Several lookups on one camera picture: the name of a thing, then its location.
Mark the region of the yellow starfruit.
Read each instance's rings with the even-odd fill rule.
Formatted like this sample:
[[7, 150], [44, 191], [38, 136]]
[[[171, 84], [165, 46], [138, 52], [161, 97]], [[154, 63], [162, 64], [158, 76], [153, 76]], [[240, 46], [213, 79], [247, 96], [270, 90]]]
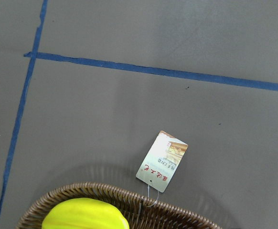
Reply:
[[129, 223], [113, 205], [92, 198], [57, 204], [42, 222], [43, 229], [128, 229]]

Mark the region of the paper price tag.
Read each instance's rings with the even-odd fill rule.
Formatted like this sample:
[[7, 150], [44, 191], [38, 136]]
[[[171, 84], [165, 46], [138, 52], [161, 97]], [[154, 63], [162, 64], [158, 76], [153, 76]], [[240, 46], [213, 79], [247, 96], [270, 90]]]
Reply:
[[143, 159], [136, 178], [163, 193], [187, 149], [186, 143], [160, 131]]

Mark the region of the brown woven wicker basket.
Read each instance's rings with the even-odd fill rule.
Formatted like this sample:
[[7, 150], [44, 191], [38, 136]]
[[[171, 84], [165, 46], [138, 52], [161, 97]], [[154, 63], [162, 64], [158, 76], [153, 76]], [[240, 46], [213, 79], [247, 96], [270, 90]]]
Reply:
[[81, 182], [51, 190], [37, 199], [16, 224], [17, 229], [40, 229], [57, 204], [73, 198], [92, 198], [120, 210], [132, 229], [219, 229], [210, 219], [113, 185]]

